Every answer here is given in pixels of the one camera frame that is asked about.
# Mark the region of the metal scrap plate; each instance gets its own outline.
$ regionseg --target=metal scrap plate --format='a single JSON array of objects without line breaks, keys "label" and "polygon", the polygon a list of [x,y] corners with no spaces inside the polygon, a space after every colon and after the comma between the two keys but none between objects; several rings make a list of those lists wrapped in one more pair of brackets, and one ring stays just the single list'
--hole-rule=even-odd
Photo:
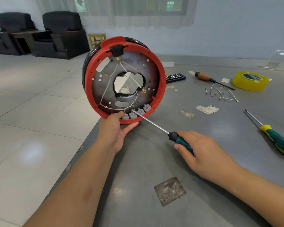
[{"label": "metal scrap plate", "polygon": [[166,180],[154,187],[162,206],[173,202],[186,194],[185,189],[177,177]]}]

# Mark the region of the yellow tape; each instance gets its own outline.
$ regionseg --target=yellow tape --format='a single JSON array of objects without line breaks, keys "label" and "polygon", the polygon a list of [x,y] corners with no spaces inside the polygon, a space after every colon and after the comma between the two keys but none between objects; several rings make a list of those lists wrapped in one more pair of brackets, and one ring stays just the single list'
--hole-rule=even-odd
[{"label": "yellow tape", "polygon": [[249,91],[262,91],[269,82],[269,78],[254,72],[238,72],[233,84]]}]

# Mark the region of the wooden handle screwdriver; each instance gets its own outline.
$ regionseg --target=wooden handle screwdriver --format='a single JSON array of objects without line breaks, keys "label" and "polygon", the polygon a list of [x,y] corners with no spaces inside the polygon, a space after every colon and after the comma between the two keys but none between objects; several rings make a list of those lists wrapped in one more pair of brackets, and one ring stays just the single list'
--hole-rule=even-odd
[{"label": "wooden handle screwdriver", "polygon": [[219,82],[216,82],[216,80],[214,80],[213,78],[210,78],[208,75],[206,75],[206,74],[204,74],[204,73],[196,72],[196,73],[195,73],[195,77],[197,77],[199,80],[204,80],[204,81],[206,81],[206,82],[217,83],[217,84],[219,84],[219,85],[222,85],[222,86],[224,86],[224,87],[230,88],[231,90],[234,90],[234,91],[235,91],[234,88],[228,87],[228,86],[226,86],[226,85],[224,85],[224,84],[221,84],[221,83],[219,83]]}]

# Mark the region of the tiled floor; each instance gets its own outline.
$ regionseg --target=tiled floor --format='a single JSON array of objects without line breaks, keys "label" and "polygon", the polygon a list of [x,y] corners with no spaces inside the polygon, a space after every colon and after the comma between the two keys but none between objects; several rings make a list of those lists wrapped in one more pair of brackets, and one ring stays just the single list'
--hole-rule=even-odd
[{"label": "tiled floor", "polygon": [[25,223],[99,120],[85,57],[0,55],[0,226]]}]

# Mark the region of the gray table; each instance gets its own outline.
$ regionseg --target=gray table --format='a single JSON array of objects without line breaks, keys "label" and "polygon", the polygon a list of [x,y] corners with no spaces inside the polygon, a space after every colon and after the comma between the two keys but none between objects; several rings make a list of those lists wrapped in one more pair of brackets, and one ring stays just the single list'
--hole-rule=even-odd
[{"label": "gray table", "polygon": [[[237,89],[238,103],[224,102],[218,96],[206,95],[205,87],[211,84],[188,74],[190,70],[209,73],[216,80],[231,79],[239,71],[262,73],[273,80],[261,92]],[[177,64],[166,68],[167,75],[179,72],[187,79],[168,84],[178,91],[167,89],[149,119],[168,131],[194,130],[211,136],[240,165],[284,187],[284,156],[243,112],[248,109],[284,135],[284,71]],[[196,109],[198,105],[214,105],[220,110],[207,115]],[[196,116],[189,120],[179,114],[180,110]],[[97,133],[98,124],[84,141],[84,149],[74,156],[72,166],[93,144]],[[245,203],[196,175],[173,144],[146,121],[127,135],[106,180],[94,226],[270,226]],[[154,186],[174,176],[187,194],[162,207]]]}]

